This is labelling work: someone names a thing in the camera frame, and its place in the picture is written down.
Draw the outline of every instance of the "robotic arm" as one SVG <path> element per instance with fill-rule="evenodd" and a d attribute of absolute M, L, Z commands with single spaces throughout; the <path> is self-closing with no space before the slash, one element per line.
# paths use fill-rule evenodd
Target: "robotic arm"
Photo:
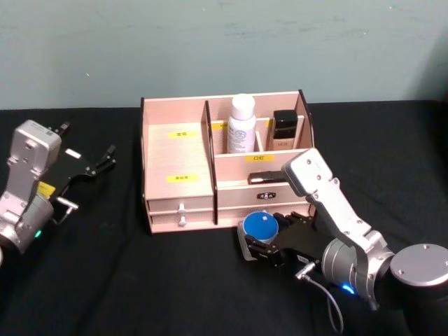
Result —
<path fill-rule="evenodd" d="M 113 146 L 97 165 L 71 149 L 60 153 L 61 136 L 68 129 L 67 122 L 51 130 L 28 120 L 14 131 L 7 161 L 8 181 L 0 198 L 1 247 L 24 253 L 52 218 L 55 203 L 66 206 L 59 223 L 77 210 L 77 204 L 63 198 L 74 181 L 80 177 L 96 178 L 115 164 Z"/>
<path fill-rule="evenodd" d="M 287 162 L 282 172 L 295 194 L 314 205 L 332 237 L 312 228 L 312 218 L 293 213 L 270 244 L 244 237 L 253 258 L 261 255 L 279 266 L 284 251 L 293 251 L 306 264 L 297 279 L 310 281 L 308 274 L 317 270 L 372 310 L 402 309 L 413 335 L 448 335 L 446 248 L 416 244 L 392 252 L 382 234 L 356 215 L 315 148 Z"/>

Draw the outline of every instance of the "drawer handle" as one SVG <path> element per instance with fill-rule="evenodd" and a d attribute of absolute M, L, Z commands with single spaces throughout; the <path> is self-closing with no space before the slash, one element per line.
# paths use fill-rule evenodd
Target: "drawer handle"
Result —
<path fill-rule="evenodd" d="M 179 221 L 179 226 L 185 226 L 187 225 L 187 219 L 185 218 L 185 216 L 181 216 L 181 219 Z"/>
<path fill-rule="evenodd" d="M 179 209 L 177 210 L 177 213 L 178 213 L 178 214 L 181 214 L 181 215 L 185 215 L 186 212 L 187 212 L 187 211 L 185 210 L 185 207 L 184 207 L 183 203 L 180 203 L 180 204 L 179 204 Z"/>

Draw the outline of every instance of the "white bottle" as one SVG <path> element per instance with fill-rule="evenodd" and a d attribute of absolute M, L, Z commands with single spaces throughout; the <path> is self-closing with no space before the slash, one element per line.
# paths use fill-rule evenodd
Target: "white bottle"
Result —
<path fill-rule="evenodd" d="M 255 149 L 255 99 L 249 94 L 237 94 L 232 99 L 232 115 L 227 134 L 228 153 L 249 153 Z"/>

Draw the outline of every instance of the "blue led light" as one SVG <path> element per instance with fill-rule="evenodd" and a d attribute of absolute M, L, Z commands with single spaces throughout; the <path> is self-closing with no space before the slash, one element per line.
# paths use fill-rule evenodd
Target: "blue led light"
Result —
<path fill-rule="evenodd" d="M 344 291 L 349 292 L 349 293 L 352 294 L 352 295 L 355 295 L 355 290 L 354 290 L 354 288 L 351 287 L 349 284 L 344 283 L 344 284 L 341 286 L 341 288 L 342 288 Z"/>

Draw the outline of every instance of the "cable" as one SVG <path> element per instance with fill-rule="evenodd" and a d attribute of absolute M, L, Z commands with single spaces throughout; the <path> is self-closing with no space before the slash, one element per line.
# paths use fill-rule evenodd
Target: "cable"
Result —
<path fill-rule="evenodd" d="M 301 279 L 304 279 L 305 281 L 308 281 L 309 283 L 320 288 L 327 295 L 328 317 L 330 318 L 331 326 L 336 333 L 342 334 L 344 332 L 344 319 L 342 317 L 341 309 L 339 308 L 338 304 L 336 303 L 336 300 L 333 297 L 333 295 L 331 295 L 331 293 L 328 291 L 327 288 L 322 286 L 320 283 L 315 282 L 315 280 L 311 279 L 308 275 L 303 275 Z M 333 321 L 333 314 L 331 313 L 330 302 L 333 303 L 333 306 L 336 309 L 337 315 L 339 316 L 339 329 L 336 328 L 335 322 Z"/>

